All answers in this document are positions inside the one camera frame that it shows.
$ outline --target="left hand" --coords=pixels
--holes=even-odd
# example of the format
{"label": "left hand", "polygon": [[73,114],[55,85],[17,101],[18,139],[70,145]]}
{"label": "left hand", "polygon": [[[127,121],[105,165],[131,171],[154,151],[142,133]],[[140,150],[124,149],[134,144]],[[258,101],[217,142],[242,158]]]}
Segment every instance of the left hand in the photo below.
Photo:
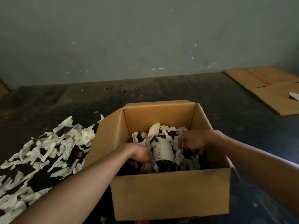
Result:
{"label": "left hand", "polygon": [[149,162],[151,165],[153,165],[151,150],[144,145],[127,143],[123,144],[123,146],[125,149],[130,151],[130,159],[128,160],[128,163],[131,166],[138,168],[137,162],[140,162],[142,165],[145,165],[147,162]]}

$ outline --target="bottle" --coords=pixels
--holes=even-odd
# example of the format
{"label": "bottle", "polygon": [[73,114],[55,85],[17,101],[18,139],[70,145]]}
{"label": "bottle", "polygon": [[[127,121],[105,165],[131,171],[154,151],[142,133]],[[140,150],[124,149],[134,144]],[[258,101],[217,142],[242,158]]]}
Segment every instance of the bottle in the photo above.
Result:
{"label": "bottle", "polygon": [[161,172],[175,171],[173,148],[170,141],[165,138],[158,138],[153,148],[153,158]]}

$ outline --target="concrete floor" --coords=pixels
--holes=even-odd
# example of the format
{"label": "concrete floor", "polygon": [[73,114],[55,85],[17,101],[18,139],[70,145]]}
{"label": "concrete floor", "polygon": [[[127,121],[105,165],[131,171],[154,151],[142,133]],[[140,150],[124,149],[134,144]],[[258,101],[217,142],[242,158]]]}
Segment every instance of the concrete floor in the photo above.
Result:
{"label": "concrete floor", "polygon": [[[199,102],[214,129],[299,164],[299,116],[276,115],[222,72],[21,87],[0,100],[0,162],[18,152],[31,137],[53,130],[69,116],[73,116],[74,124],[88,127],[100,119],[100,114],[107,116],[127,103],[182,99]],[[30,172],[24,165],[0,170],[0,175],[15,176],[18,170]],[[299,223],[242,170],[238,172],[241,181],[232,173],[230,214],[206,218],[204,223]],[[29,183],[36,190],[49,184],[45,173]],[[94,223],[102,215],[113,222],[110,188],[86,223]]]}

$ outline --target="bottle label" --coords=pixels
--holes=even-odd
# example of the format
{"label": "bottle label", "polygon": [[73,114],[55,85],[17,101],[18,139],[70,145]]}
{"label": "bottle label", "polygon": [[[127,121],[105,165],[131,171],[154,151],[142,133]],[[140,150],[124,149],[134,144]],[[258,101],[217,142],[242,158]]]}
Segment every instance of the bottle label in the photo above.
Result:
{"label": "bottle label", "polygon": [[153,149],[153,158],[155,162],[163,159],[174,162],[174,154],[172,152],[171,143],[164,138],[160,138],[160,141]]}

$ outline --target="wall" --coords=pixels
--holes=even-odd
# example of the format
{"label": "wall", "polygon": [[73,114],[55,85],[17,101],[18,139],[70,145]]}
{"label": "wall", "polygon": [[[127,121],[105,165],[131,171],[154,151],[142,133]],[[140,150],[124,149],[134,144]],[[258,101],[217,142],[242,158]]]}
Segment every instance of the wall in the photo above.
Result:
{"label": "wall", "polygon": [[296,73],[298,5],[299,0],[0,0],[0,78],[14,89],[263,65]]}

